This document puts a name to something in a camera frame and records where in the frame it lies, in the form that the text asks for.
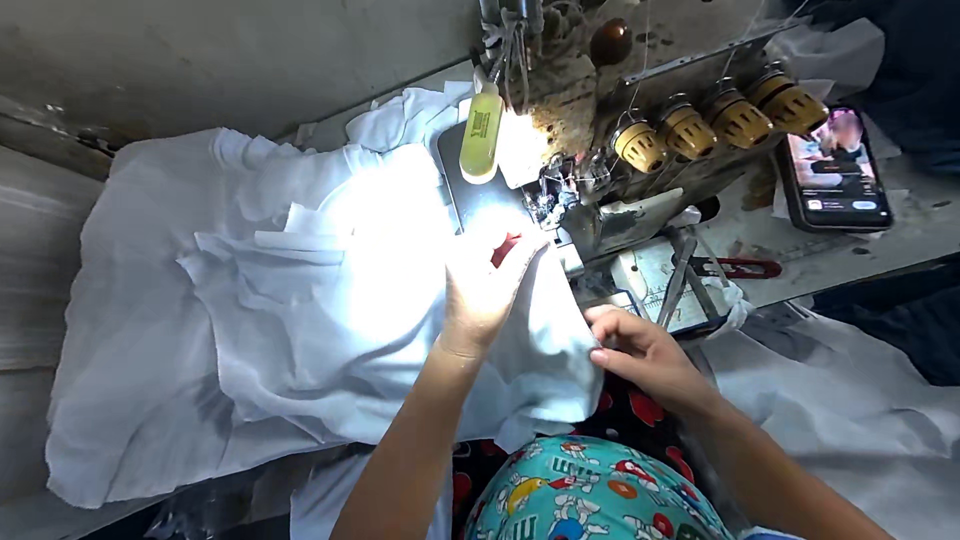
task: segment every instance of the sewing machine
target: sewing machine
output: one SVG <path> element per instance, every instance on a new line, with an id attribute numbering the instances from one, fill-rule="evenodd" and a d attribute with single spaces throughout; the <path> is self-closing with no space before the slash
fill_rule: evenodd
<path id="1" fill-rule="evenodd" d="M 521 4 L 485 15 L 507 103 L 497 174 L 464 181 L 463 125 L 438 143 L 461 229 L 533 221 L 553 235 L 584 304 L 627 292 L 629 308 L 671 331 L 721 320 L 719 291 L 675 271 L 687 234 L 651 239 L 685 208 L 769 172 L 783 134 L 826 121 L 826 107 L 764 50 L 790 21 L 757 22 L 759 1 L 679 0 L 655 13 L 649 1 L 586 12 L 565 0 Z"/>

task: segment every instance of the hand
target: hand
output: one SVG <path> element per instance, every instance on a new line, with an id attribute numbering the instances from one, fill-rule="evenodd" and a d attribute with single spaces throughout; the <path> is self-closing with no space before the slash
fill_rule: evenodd
<path id="1" fill-rule="evenodd" d="M 527 267 L 546 244 L 540 232 L 454 237 L 446 259 L 446 320 L 437 340 L 440 348 L 482 360 L 510 314 Z"/>
<path id="2" fill-rule="evenodd" d="M 707 414 L 727 402 L 660 325 L 613 306 L 591 307 L 584 316 L 601 343 L 615 337 L 624 351 L 594 349 L 590 360 L 636 384 L 667 410 L 681 416 Z"/>

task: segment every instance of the left hand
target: left hand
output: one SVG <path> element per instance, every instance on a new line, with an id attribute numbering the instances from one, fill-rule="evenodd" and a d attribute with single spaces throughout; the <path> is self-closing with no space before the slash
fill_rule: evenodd
<path id="1" fill-rule="evenodd" d="M 503 327 L 543 233 L 461 234 L 446 258 L 446 317 L 437 345 L 479 364 Z"/>

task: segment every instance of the forearm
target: forearm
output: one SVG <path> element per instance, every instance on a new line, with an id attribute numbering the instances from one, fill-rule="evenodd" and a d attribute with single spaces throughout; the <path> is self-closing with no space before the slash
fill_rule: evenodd
<path id="1" fill-rule="evenodd" d="M 461 407 L 476 378 L 475 363 L 434 346 L 350 493 L 331 540 L 426 535 L 448 474 Z"/>
<path id="2" fill-rule="evenodd" d="M 728 402 L 685 420 L 753 523 L 807 540 L 891 538 Z"/>

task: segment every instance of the right hand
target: right hand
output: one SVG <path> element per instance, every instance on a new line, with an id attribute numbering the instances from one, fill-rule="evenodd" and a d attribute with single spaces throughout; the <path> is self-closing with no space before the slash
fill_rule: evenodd
<path id="1" fill-rule="evenodd" d="M 594 349 L 590 360 L 596 365 L 631 381 L 681 416 L 711 414 L 724 408 L 727 401 L 660 325 L 614 306 L 591 307 L 584 317 L 601 343 L 614 337 L 617 348 L 624 351 Z"/>

